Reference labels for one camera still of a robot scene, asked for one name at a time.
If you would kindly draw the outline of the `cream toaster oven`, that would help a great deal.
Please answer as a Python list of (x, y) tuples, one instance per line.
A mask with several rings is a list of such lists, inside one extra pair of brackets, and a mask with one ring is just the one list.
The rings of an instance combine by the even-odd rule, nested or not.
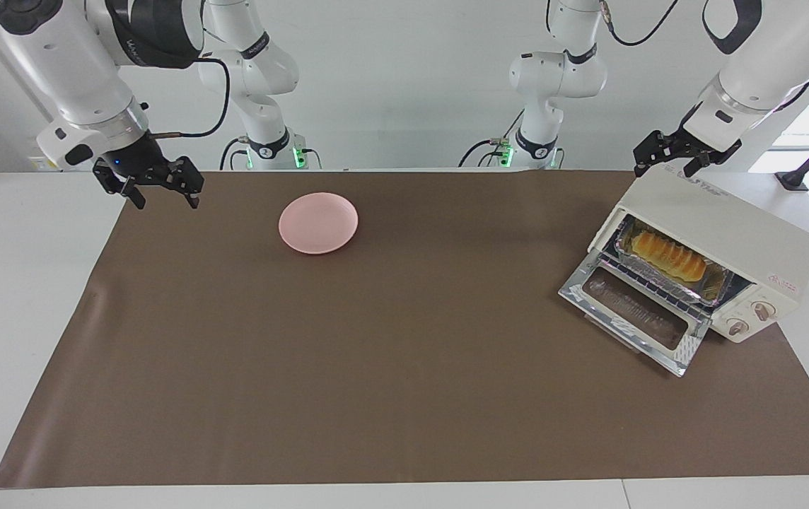
[[(744, 280), (728, 288), (712, 313), (712, 329), (726, 337), (726, 321), (747, 322), (742, 341), (798, 308), (809, 282), (809, 232), (671, 164), (635, 178), (596, 233), (589, 250), (605, 250), (631, 215), (689, 246)], [(772, 303), (779, 318), (760, 322), (754, 302)]]

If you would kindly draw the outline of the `brown table mat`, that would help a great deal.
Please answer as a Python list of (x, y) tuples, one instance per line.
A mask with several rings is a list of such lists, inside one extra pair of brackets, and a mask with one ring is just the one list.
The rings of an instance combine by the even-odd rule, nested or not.
[[(123, 207), (0, 488), (809, 474), (779, 327), (679, 378), (559, 296), (628, 172), (212, 173)], [(340, 194), (343, 248), (289, 248)]]

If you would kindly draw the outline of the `glass oven door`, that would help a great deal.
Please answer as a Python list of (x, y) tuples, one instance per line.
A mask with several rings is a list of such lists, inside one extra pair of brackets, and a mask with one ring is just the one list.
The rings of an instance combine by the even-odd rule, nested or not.
[(644, 293), (639, 283), (589, 252), (559, 290), (588, 321), (629, 349), (682, 377), (711, 328), (707, 313), (689, 315)]

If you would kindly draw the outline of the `pink round plate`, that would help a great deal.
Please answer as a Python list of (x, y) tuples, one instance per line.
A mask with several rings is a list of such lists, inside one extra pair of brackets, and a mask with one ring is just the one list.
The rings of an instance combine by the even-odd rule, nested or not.
[(359, 227), (356, 207), (340, 194), (304, 194), (283, 209), (279, 238), (305, 255), (326, 255), (349, 244)]

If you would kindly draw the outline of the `aluminium foil tray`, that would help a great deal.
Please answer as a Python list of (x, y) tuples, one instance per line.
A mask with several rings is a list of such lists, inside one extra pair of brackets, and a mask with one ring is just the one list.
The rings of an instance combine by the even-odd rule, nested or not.
[[(650, 231), (653, 232), (654, 234), (660, 234), (664, 238), (676, 242), (676, 244), (685, 246), (686, 248), (693, 250), (689, 246), (683, 245), (681, 242), (670, 238), (669, 235), (660, 232), (658, 229), (648, 225), (647, 223), (641, 221), (640, 219), (637, 219), (636, 217), (633, 217), (631, 215), (627, 215), (624, 217), (624, 219), (622, 219), (622, 222), (620, 223), (620, 226), (617, 231), (617, 238), (615, 238), (615, 240), (612, 241), (612, 246), (614, 246), (615, 251), (617, 251), (617, 254), (631, 255), (632, 257), (637, 257), (637, 255), (634, 254), (634, 252), (632, 252), (631, 241), (634, 238), (634, 236), (637, 236), (644, 231)], [(730, 284), (732, 274), (730, 270), (727, 270), (720, 264), (715, 263), (715, 261), (712, 261), (708, 257), (705, 257), (705, 255), (702, 255), (702, 257), (704, 257), (706, 260), (707, 270), (701, 281), (695, 281), (694, 283), (687, 283), (686, 281), (681, 281), (673, 277), (672, 278), (675, 279), (676, 281), (679, 281), (681, 284), (684, 284), (686, 287), (692, 289), (694, 292), (698, 293), (703, 298), (711, 300), (711, 302), (717, 304), (718, 300), (721, 299), (721, 297), (725, 293), (725, 290)]]

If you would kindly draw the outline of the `golden ridged bread loaf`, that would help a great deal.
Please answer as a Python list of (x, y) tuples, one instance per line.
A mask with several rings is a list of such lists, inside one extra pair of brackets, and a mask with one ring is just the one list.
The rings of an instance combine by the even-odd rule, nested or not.
[(634, 236), (631, 249), (664, 274), (687, 283), (701, 281), (707, 270), (706, 260), (698, 252), (650, 231)]

